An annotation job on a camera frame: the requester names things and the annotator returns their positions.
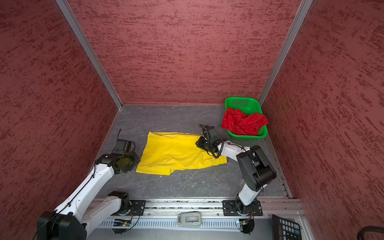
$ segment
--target red wall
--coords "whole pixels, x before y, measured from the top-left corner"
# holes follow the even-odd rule
[[[54,0],[0,2],[0,236],[31,239],[88,173],[117,107]]]
[[[315,0],[263,105],[317,239],[384,227],[383,12],[382,1]]]
[[[301,0],[69,0],[125,104],[258,98]]]

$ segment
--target yellow garment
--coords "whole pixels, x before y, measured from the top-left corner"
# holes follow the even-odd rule
[[[201,169],[227,163],[196,146],[201,135],[178,132],[149,132],[147,145],[136,172],[170,175],[175,170]]]

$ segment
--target black calculator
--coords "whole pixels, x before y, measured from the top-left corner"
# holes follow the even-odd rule
[[[273,240],[301,240],[300,225],[276,215],[272,215]]]

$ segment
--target laundry basket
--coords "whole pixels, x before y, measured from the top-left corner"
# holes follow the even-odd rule
[[[259,102],[254,98],[229,97],[225,100],[225,109],[228,108],[240,109],[243,113],[246,113],[248,115],[251,115],[253,113],[263,114]],[[256,140],[259,138],[264,138],[268,133],[266,126],[260,128],[260,130],[257,132],[257,136],[236,135],[229,130],[227,131],[232,139],[242,140]]]

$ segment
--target red cloth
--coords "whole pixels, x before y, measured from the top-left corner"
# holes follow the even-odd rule
[[[256,136],[260,128],[268,123],[263,114],[254,113],[248,116],[240,109],[228,108],[223,118],[223,129],[228,129],[236,135]]]

